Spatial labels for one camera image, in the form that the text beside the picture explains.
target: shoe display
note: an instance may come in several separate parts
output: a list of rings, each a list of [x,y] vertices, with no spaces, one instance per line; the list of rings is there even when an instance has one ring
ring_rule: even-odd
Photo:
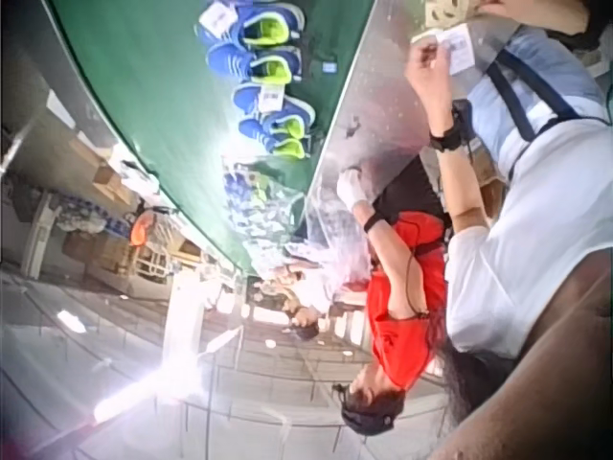
[[[260,92],[261,85],[244,83],[235,90],[232,100],[245,115],[251,115],[258,111]],[[261,124],[268,134],[288,134],[296,139],[302,139],[315,123],[315,117],[315,109],[311,105],[300,99],[285,96],[282,109],[262,115]]]
[[[233,43],[237,48],[247,50],[284,45],[298,38],[305,29],[305,14],[295,5],[248,3],[237,6],[238,21],[221,38],[196,23],[194,30],[200,42],[205,46]]]
[[[209,50],[207,63],[220,75],[241,81],[289,84],[302,79],[300,50],[291,46],[249,52],[232,43],[222,43]]]
[[[295,139],[286,134],[268,134],[263,130],[261,123],[255,118],[249,118],[240,122],[238,124],[238,131],[244,136],[262,144],[271,155],[286,156],[298,160],[308,157],[307,141],[305,139]]]

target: orange object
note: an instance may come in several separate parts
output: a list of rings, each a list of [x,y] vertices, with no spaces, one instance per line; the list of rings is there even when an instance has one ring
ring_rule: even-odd
[[[443,223],[433,216],[419,212],[404,212],[393,226],[404,242],[415,250],[419,245],[441,239]],[[443,246],[415,256],[423,272],[423,288],[430,311],[444,308],[446,285],[444,280]],[[392,286],[383,271],[373,274],[369,283],[366,311],[373,332],[373,354],[392,383],[409,389],[428,363],[433,351],[428,348],[428,319],[411,318],[398,321],[389,317],[387,306]]]
[[[144,211],[134,223],[130,231],[130,244],[139,247],[145,245],[148,239],[148,231],[155,224],[155,213]]]

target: plastic bag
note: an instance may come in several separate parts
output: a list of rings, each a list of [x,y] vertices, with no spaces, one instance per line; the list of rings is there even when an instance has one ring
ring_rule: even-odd
[[[371,256],[364,231],[336,192],[316,189],[306,204],[307,241],[287,244],[287,252],[318,263],[326,272],[326,289],[338,292],[348,283],[371,278]]]
[[[289,240],[296,224],[294,205],[304,194],[247,165],[235,165],[223,179],[229,220],[239,234],[276,243]]]

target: hand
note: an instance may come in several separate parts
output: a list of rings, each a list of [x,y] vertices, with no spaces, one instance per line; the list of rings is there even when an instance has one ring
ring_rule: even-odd
[[[423,104],[432,135],[443,137],[453,127],[449,51],[433,36],[414,43],[404,75]]]
[[[362,172],[356,168],[344,170],[338,178],[336,193],[350,211],[358,201],[368,201],[361,182]]]
[[[477,12],[568,35],[585,32],[589,20],[589,12],[579,0],[481,0]]]

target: white tag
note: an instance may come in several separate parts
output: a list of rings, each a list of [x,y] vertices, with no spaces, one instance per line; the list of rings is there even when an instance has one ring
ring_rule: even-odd
[[[475,52],[467,24],[460,24],[447,31],[437,34],[439,43],[446,43],[451,51],[451,65],[449,73],[459,74],[475,65]]]
[[[217,38],[221,38],[224,32],[238,21],[237,11],[234,7],[228,7],[220,2],[214,2],[198,19],[202,27],[207,29]]]
[[[264,84],[258,97],[258,111],[261,113],[278,112],[284,106],[285,86]]]

